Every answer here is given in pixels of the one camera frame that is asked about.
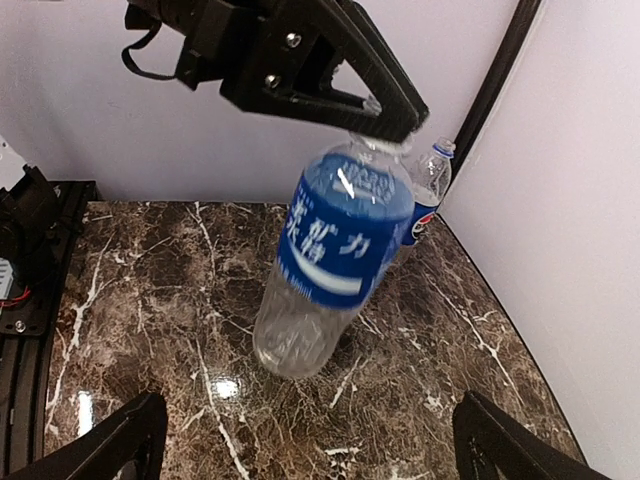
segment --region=clear plastic bottle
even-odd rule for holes
[[[253,331],[270,371],[317,373],[391,265],[414,209],[406,145],[353,135],[305,169]]]
[[[431,221],[444,194],[447,193],[451,183],[451,159],[455,149],[456,146],[451,140],[440,137],[431,152],[419,158],[409,168],[416,204],[411,226],[402,239],[393,267],[399,267],[409,259],[413,247],[420,240],[427,223]]]

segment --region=marble table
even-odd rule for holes
[[[52,452],[143,391],[168,402],[164,479],[455,479],[452,411],[486,395],[580,459],[534,361],[434,220],[317,376],[261,368],[252,324],[286,210],[93,203],[49,380]]]

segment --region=black object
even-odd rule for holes
[[[461,480],[608,480],[550,447],[477,392],[453,412]]]
[[[149,30],[123,51],[148,78],[174,76],[192,90],[222,80],[220,93],[246,112],[323,123],[401,142],[428,108],[366,11],[351,0],[128,0],[127,29]],[[174,75],[140,69],[130,55],[164,23],[186,36]],[[382,105],[334,90],[346,60]]]
[[[25,302],[0,314],[0,478],[42,457],[54,326],[82,216],[97,195],[94,182],[55,188],[60,215],[46,234],[55,267]]]
[[[482,82],[482,86],[467,113],[467,117],[456,136],[456,156],[451,162],[453,176],[458,174],[464,160],[469,155],[471,147],[478,138],[487,117],[491,113],[504,82],[511,72],[518,53],[524,44],[529,29],[540,7],[541,0],[520,0],[511,18],[511,23],[502,39],[500,48],[493,63]]]
[[[158,480],[167,436],[161,395],[143,394],[75,442],[6,480]]]
[[[10,191],[0,189],[0,257],[9,260],[18,283],[33,287],[54,270],[46,233],[60,206],[40,170],[24,167],[24,172]]]

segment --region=bottle label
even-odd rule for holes
[[[413,246],[418,243],[418,240],[422,236],[427,223],[431,221],[436,214],[438,207],[425,207],[421,203],[416,202],[416,206],[413,210],[413,217],[411,217],[411,227],[407,229],[407,233],[402,238],[402,245]]]
[[[302,177],[280,236],[278,266],[312,302],[358,307],[382,280],[409,220],[349,215],[312,191]]]

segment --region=wire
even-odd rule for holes
[[[10,298],[10,299],[7,299],[7,300],[1,300],[0,301],[0,308],[15,307],[15,306],[19,305],[20,303],[24,302],[30,296],[31,296],[31,289],[28,286],[26,286],[26,287],[24,287],[24,292],[22,292],[22,295],[20,295],[19,297]]]

